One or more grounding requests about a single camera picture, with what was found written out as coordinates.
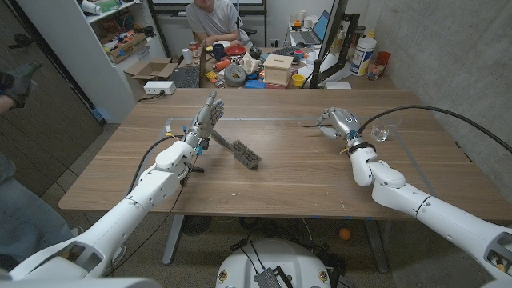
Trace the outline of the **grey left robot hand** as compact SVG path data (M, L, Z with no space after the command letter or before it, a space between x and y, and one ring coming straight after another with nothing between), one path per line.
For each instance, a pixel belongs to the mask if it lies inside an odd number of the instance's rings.
M194 116L186 132L184 142L193 148L211 135L217 121L223 116L223 100L216 100L216 96L217 91L212 90L205 105Z

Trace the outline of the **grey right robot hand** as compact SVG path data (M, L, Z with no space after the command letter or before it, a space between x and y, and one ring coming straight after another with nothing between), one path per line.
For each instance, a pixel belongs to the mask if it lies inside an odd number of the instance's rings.
M329 120L333 128L324 126L322 123ZM325 136L331 139L343 138L349 142L363 141L358 130L361 128L359 121L348 110L331 107L324 109L316 122L316 126Z

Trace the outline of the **operator black gloved hand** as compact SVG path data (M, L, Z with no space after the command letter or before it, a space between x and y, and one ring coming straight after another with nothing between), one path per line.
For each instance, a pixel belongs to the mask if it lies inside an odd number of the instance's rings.
M1 72L1 113L24 107L32 86L37 85L32 78L42 66L36 61Z

